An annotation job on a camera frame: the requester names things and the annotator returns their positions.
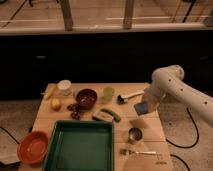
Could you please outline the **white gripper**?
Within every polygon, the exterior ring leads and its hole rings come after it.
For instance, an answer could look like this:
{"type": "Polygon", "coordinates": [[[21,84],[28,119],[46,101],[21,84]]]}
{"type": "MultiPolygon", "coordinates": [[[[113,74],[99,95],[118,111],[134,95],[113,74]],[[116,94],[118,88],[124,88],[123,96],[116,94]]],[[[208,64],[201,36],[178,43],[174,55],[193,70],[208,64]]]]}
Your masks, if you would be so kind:
{"type": "Polygon", "coordinates": [[[166,93],[155,85],[150,85],[144,90],[142,102],[147,103],[147,112],[152,113],[157,110],[158,105],[165,97],[166,93]]]}

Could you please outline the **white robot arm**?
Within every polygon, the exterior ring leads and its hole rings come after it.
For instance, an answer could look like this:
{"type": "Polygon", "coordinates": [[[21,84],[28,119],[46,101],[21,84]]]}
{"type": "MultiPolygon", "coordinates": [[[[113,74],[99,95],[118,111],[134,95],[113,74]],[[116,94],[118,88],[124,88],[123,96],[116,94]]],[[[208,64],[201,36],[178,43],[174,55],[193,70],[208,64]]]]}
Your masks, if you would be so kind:
{"type": "Polygon", "coordinates": [[[183,82],[185,72],[179,65],[155,69],[152,82],[144,90],[141,102],[146,104],[147,113],[154,111],[166,94],[185,103],[213,127],[213,97],[210,97],[183,82]]]}

